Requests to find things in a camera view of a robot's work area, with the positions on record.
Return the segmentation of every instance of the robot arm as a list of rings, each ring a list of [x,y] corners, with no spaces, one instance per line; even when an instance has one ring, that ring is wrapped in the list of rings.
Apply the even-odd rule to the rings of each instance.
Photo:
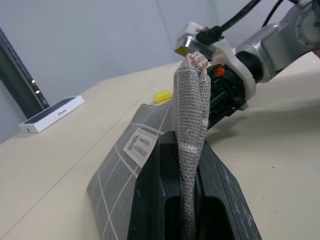
[[[208,128],[245,109],[256,84],[269,82],[302,55],[320,49],[320,1],[302,0],[279,23],[261,28],[239,45],[236,54],[218,28],[188,23],[175,50],[182,56],[199,51],[211,61]]]

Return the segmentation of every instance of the white box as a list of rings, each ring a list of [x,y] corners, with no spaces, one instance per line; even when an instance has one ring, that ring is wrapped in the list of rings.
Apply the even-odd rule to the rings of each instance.
[[[23,133],[40,133],[59,119],[63,118],[85,101],[82,96],[73,96],[62,99],[53,106],[39,112],[37,115],[21,123],[19,128]]]

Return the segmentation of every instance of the black metal pole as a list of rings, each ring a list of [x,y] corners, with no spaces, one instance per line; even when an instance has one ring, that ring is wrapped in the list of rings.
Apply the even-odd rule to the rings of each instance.
[[[36,81],[0,28],[0,80],[17,102],[27,119],[49,107]]]

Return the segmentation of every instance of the white wall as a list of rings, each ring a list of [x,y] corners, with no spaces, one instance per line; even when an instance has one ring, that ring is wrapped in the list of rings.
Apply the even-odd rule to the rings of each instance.
[[[1,0],[0,26],[50,104],[99,81],[169,64],[212,0]]]
[[[14,98],[0,79],[0,144],[17,134],[18,125],[26,120]]]

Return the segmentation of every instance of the white label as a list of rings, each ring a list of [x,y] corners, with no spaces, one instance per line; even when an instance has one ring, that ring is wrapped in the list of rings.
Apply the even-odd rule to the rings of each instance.
[[[123,151],[128,154],[141,168],[145,165],[158,137],[140,128],[137,128]]]

